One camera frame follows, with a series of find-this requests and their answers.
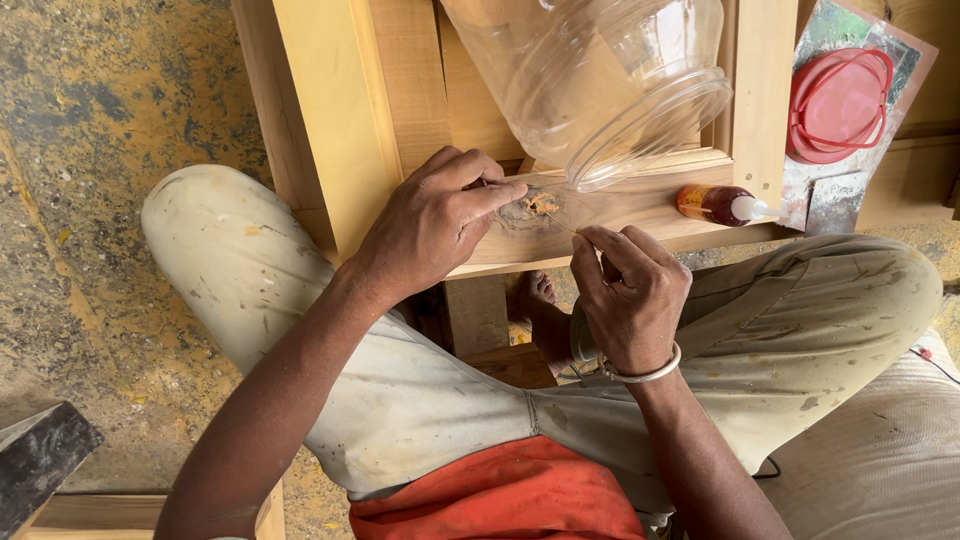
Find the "glue bottle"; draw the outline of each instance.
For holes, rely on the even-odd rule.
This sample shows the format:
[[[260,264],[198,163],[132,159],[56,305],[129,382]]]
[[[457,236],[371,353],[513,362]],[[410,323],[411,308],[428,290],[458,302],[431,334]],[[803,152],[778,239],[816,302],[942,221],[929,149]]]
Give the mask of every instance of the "glue bottle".
[[[786,210],[771,209],[750,191],[735,185],[688,185],[677,195],[677,209],[686,217],[727,227],[742,227],[767,215],[790,215]]]

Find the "white bottle nozzle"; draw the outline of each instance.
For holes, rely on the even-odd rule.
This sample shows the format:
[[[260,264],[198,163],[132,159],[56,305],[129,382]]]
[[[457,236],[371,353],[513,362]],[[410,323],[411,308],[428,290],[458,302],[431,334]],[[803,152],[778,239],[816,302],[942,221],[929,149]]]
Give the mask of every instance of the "white bottle nozzle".
[[[781,209],[771,209],[763,201],[753,197],[737,197],[731,206],[733,217],[744,221],[753,221],[763,216],[790,217],[790,212]]]

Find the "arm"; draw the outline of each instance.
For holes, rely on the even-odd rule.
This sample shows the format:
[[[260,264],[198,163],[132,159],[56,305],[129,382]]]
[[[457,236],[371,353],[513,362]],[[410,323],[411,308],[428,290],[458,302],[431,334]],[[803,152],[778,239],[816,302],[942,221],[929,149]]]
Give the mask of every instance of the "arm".
[[[210,422],[174,482],[155,539],[253,539],[257,511],[370,326],[466,262],[490,213],[525,192],[481,152],[452,147],[398,187],[357,254]]]
[[[671,357],[690,271],[636,227],[586,227],[573,238],[570,267],[590,331],[626,376]],[[594,246],[603,252],[597,260]],[[670,499],[690,538],[789,539],[777,511],[697,402],[680,370],[628,384],[650,432]]]

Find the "concrete floor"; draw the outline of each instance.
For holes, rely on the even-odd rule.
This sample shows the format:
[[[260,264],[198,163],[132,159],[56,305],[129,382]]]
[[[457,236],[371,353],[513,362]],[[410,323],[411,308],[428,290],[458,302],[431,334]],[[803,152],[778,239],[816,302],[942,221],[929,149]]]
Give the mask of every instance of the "concrete floor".
[[[165,490],[239,376],[157,270],[141,201],[195,163],[272,185],[228,0],[0,0],[0,80],[0,426],[68,400],[107,441],[64,491]],[[960,223],[880,233],[960,283]],[[352,537],[312,455],[284,479],[288,538]]]

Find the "beige pants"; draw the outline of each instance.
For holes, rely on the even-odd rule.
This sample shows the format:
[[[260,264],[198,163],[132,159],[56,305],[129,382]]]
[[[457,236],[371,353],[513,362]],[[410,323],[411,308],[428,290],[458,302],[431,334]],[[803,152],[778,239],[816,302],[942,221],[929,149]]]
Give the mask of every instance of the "beige pants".
[[[313,304],[333,268],[275,194],[198,165],[156,186],[143,229],[157,264],[244,374]],[[681,369],[751,473],[862,388],[929,325],[942,283],[893,240],[797,241],[700,272],[677,341]],[[574,334],[590,340],[574,319]],[[464,455],[536,434],[609,467],[634,506],[673,510],[626,388],[601,376],[513,388],[391,315],[362,340],[304,445],[352,498],[390,493]]]

